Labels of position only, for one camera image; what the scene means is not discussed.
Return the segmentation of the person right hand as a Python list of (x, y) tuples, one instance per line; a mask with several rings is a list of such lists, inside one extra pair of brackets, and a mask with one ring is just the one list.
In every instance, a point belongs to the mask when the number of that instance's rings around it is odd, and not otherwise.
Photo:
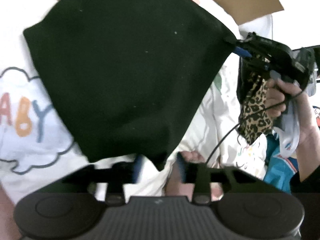
[(313, 107), (308, 95), (297, 85), (284, 82), (280, 79), (270, 79), (267, 82), (265, 107), (269, 117), (275, 119), (285, 111), (285, 93), (291, 96), (298, 95), (298, 117), (300, 122), (299, 144), (296, 156), (299, 168), (300, 181), (306, 180), (319, 167), (319, 128), (317, 126)]

